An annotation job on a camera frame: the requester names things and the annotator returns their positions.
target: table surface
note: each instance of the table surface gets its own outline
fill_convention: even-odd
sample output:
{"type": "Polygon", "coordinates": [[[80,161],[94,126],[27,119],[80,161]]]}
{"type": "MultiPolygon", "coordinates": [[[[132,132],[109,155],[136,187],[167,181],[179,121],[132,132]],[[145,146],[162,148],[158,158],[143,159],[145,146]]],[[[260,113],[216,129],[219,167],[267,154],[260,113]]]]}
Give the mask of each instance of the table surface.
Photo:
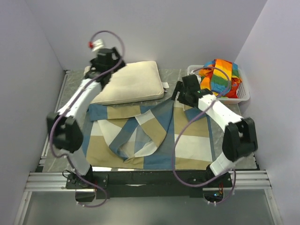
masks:
{"type": "MultiPolygon", "coordinates": [[[[164,94],[163,98],[157,100],[151,100],[151,101],[138,102],[138,103],[127,103],[122,105],[157,105],[158,103],[165,101],[166,99],[171,97],[176,82],[178,80],[181,80],[183,76],[187,75],[187,70],[186,69],[160,69],[159,75],[161,81],[168,82],[170,86],[170,88],[168,88],[168,92],[164,94]]],[[[66,72],[66,82],[62,89],[61,98],[59,99],[59,108],[64,106],[68,102],[68,100],[72,97],[72,95],[79,87],[82,78],[83,78],[83,70],[66,72]]],[[[240,114],[240,109],[237,104],[227,105],[227,107],[231,109],[233,112],[240,114]]],[[[81,128],[83,126],[84,117],[85,115],[83,115],[82,118],[78,120],[79,126],[81,128]]],[[[218,157],[222,153],[222,141],[223,141],[224,133],[214,120],[211,120],[211,130],[213,136],[213,143],[214,143],[213,147],[215,151],[215,156],[218,157]]],[[[62,172],[63,170],[66,169],[71,169],[66,159],[64,158],[56,159],[53,157],[51,152],[48,152],[45,165],[43,168],[43,172],[62,172]]],[[[236,169],[257,169],[257,164],[256,164],[254,154],[251,154],[250,156],[240,161],[236,165],[236,169]]]]}
{"type": "MultiPolygon", "coordinates": [[[[93,200],[99,204],[102,200],[93,200]]],[[[236,190],[214,207],[189,196],[113,198],[96,209],[75,204],[74,192],[33,192],[25,225],[274,225],[264,190],[236,190]]]]}

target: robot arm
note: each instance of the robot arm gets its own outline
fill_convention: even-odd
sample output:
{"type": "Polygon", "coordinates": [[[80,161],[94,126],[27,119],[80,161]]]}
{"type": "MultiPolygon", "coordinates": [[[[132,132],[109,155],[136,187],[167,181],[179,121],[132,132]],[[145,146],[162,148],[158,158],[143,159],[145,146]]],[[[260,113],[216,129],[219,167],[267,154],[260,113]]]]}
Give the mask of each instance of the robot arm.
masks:
{"type": "Polygon", "coordinates": [[[182,78],[182,82],[177,82],[172,96],[173,100],[175,100],[177,92],[180,92],[179,102],[197,107],[202,111],[214,102],[206,114],[224,131],[223,152],[208,168],[214,176],[233,168],[240,160],[257,150],[254,121],[232,112],[208,89],[200,90],[196,75],[185,76],[182,78]]]}
{"type": "Polygon", "coordinates": [[[62,116],[54,130],[53,144],[60,150],[60,153],[65,154],[65,156],[68,155],[72,167],[76,168],[76,171],[81,176],[85,176],[86,180],[92,181],[92,168],[81,149],[83,134],[77,120],[87,111],[90,102],[108,84],[112,72],[116,72],[125,66],[124,61],[111,73],[101,76],[98,79],[94,78],[100,73],[116,66],[119,60],[120,55],[116,48],[99,49],[97,57],[90,61],[90,70],[85,75],[85,79],[81,82],[75,94],[58,112],[51,112],[47,116],[49,135],[56,120],[62,116]]]}

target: lavender wall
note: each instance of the lavender wall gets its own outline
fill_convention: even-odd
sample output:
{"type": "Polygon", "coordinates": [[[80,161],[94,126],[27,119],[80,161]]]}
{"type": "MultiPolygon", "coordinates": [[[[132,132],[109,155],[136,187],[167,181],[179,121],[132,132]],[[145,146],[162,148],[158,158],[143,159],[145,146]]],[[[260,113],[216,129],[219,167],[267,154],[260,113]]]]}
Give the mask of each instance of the lavender wall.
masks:
{"type": "MultiPolygon", "coordinates": [[[[91,35],[108,29],[126,45],[126,62],[187,68],[235,60],[266,0],[26,0],[64,69],[88,65],[91,35]]],[[[102,36],[108,46],[116,42],[102,36]]]]}
{"type": "Polygon", "coordinates": [[[251,93],[241,108],[256,122],[256,156],[287,225],[300,220],[299,12],[298,0],[268,0],[236,59],[251,93]]]}
{"type": "Polygon", "coordinates": [[[12,224],[63,70],[23,0],[0,1],[0,224],[12,224]]]}

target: beige cushion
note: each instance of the beige cushion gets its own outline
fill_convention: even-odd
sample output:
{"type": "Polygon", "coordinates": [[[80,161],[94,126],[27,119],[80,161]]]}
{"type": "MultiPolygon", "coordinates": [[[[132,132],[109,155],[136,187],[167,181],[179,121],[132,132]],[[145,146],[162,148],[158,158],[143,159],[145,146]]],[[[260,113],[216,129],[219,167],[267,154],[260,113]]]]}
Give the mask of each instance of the beige cushion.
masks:
{"type": "Polygon", "coordinates": [[[102,105],[139,102],[162,98],[164,88],[155,61],[128,63],[114,73],[110,82],[91,103],[102,105]]]}

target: basket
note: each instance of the basket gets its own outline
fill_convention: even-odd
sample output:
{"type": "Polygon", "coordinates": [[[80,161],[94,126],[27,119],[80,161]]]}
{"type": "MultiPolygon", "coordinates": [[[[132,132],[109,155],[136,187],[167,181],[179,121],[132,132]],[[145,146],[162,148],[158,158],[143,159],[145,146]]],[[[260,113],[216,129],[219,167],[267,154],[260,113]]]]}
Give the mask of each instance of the basket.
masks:
{"type": "MultiPolygon", "coordinates": [[[[194,69],[198,69],[201,67],[203,67],[203,65],[189,66],[187,68],[187,75],[189,75],[190,72],[193,71],[194,69]]],[[[239,102],[242,102],[242,101],[248,101],[250,99],[247,79],[244,76],[242,70],[241,69],[238,69],[238,70],[239,70],[240,77],[242,79],[242,82],[240,83],[238,91],[237,91],[238,98],[220,98],[219,100],[224,104],[234,105],[234,104],[238,104],[239,102]]]]}

